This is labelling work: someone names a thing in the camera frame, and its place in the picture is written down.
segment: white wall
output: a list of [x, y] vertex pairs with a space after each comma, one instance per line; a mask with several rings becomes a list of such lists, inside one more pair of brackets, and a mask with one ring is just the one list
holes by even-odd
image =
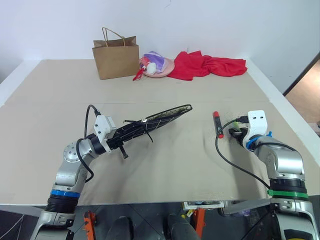
[[319, 0], [11, 0], [0, 3], [0, 76], [21, 59], [91, 59], [102, 26], [136, 35], [140, 54], [252, 58], [282, 92], [320, 50]]

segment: pink plate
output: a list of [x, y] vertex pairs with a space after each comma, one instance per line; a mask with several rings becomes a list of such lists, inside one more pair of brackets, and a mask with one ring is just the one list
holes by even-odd
[[175, 68], [175, 63], [174, 61], [172, 61], [171, 59], [169, 58], [164, 58], [164, 60], [166, 61], [166, 68], [163, 72], [161, 73], [155, 73], [155, 74], [149, 74], [149, 73], [146, 73], [145, 71], [143, 72], [144, 75], [150, 77], [150, 78], [162, 78], [162, 77], [165, 77], [167, 75], [169, 75]]

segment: cable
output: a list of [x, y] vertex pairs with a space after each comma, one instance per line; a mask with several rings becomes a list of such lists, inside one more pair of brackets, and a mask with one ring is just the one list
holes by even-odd
[[86, 113], [85, 113], [85, 121], [84, 121], [84, 138], [79, 138], [77, 141], [76, 141], [76, 145], [75, 145], [75, 150], [76, 150], [76, 154], [80, 160], [80, 162], [82, 163], [82, 165], [85, 167], [85, 169], [88, 170], [88, 172], [91, 174], [91, 176], [85, 180], [85, 182], [89, 182], [91, 179], [93, 179], [94, 177], [94, 172], [90, 169], [90, 167], [85, 163], [85, 161], [83, 160], [83, 158], [81, 157], [81, 154], [80, 154], [80, 151], [79, 151], [79, 143], [82, 141], [82, 140], [85, 140], [87, 138], [87, 127], [88, 127], [88, 117], [89, 117], [89, 111], [90, 111], [90, 108], [93, 108], [94, 110], [94, 114], [95, 116], [97, 117], [98, 115], [101, 115], [101, 113], [98, 111], [98, 109], [93, 106], [92, 104], [90, 104], [87, 108], [86, 108]]
[[80, 162], [82, 163], [82, 165], [85, 167], [85, 169], [88, 170], [88, 172], [91, 174], [91, 176], [85, 180], [85, 182], [89, 182], [93, 177], [94, 177], [94, 172], [90, 169], [90, 167], [86, 164], [86, 162], [83, 160], [81, 154], [80, 154], [80, 151], [79, 151], [79, 143], [82, 141], [82, 140], [85, 140], [84, 138], [79, 138], [77, 141], [76, 141], [76, 144], [75, 144], [75, 150], [76, 150], [76, 154], [78, 155], [78, 158], [80, 160]]
[[85, 113], [85, 121], [84, 121], [84, 139], [87, 138], [87, 125], [88, 125], [88, 117], [89, 117], [90, 108], [93, 108], [95, 116], [101, 115], [101, 113], [98, 111], [98, 109], [95, 106], [93, 106], [92, 104], [90, 104], [87, 107], [86, 113]]
[[276, 145], [276, 146], [285, 147], [287, 149], [290, 149], [291, 151], [297, 152], [297, 150], [295, 150], [293, 147], [290, 147], [284, 143], [279, 143], [279, 142], [260, 142], [257, 146], [255, 146], [254, 149], [257, 149], [257, 148], [261, 147], [262, 145]]
[[21, 232], [21, 227], [22, 227], [22, 223], [24, 222], [24, 216], [22, 216], [22, 220], [21, 220], [21, 224], [20, 224], [20, 227], [19, 227], [19, 231], [18, 231], [18, 236], [16, 237], [16, 240], [19, 240], [19, 236], [20, 236], [20, 232]]
[[270, 214], [270, 212], [268, 211], [265, 215], [263, 215], [247, 232], [246, 234], [241, 238], [241, 240], [246, 239], [246, 237], [252, 232], [253, 229], [255, 229], [255, 227], [261, 223], [261, 221], [268, 215]]
[[4, 238], [4, 236], [6, 236], [8, 233], [10, 233], [10, 231], [12, 229], [14, 229], [14, 227], [24, 218], [25, 215], [22, 215], [22, 217], [20, 217], [20, 219], [18, 221], [16, 221], [16, 223], [8, 230], [6, 231], [5, 234], [3, 234], [2, 236], [0, 236], [0, 240]]
[[225, 160], [228, 164], [230, 164], [231, 166], [235, 167], [236, 169], [239, 169], [240, 171], [249, 174], [250, 176], [254, 177], [255, 179], [257, 179], [259, 182], [261, 182], [267, 189], [270, 189], [270, 186], [263, 181], [260, 177], [258, 177], [257, 175], [254, 175], [252, 172], [249, 172], [248, 170], [243, 169], [242, 167], [232, 163], [231, 161], [229, 161], [228, 159], [225, 158], [225, 156], [223, 156], [223, 154], [220, 152], [219, 148], [218, 148], [218, 136], [219, 134], [229, 125], [232, 124], [233, 122], [237, 122], [237, 119], [234, 119], [232, 121], [227, 122], [217, 133], [215, 136], [215, 149], [218, 152], [218, 154], [220, 155], [220, 157]]

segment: paper bag handle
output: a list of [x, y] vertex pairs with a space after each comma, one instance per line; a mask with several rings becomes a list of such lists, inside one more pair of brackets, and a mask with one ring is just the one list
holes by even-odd
[[102, 27], [102, 33], [103, 33], [103, 36], [104, 36], [105, 45], [106, 45], [107, 47], [109, 47], [109, 46], [108, 46], [107, 30], [110, 31], [110, 32], [112, 32], [112, 33], [114, 33], [115, 35], [119, 36], [119, 37], [123, 40], [123, 46], [124, 46], [124, 47], [126, 46], [126, 42], [125, 42], [125, 37], [124, 37], [124, 36], [119, 35], [118, 33], [110, 30], [109, 28]]

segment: plush toy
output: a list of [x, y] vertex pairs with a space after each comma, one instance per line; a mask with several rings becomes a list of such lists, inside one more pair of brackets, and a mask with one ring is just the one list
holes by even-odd
[[133, 78], [134, 80], [140, 79], [143, 72], [145, 71], [148, 74], [162, 73], [167, 67], [167, 62], [165, 58], [155, 51], [150, 51], [143, 55], [140, 59], [140, 70]]

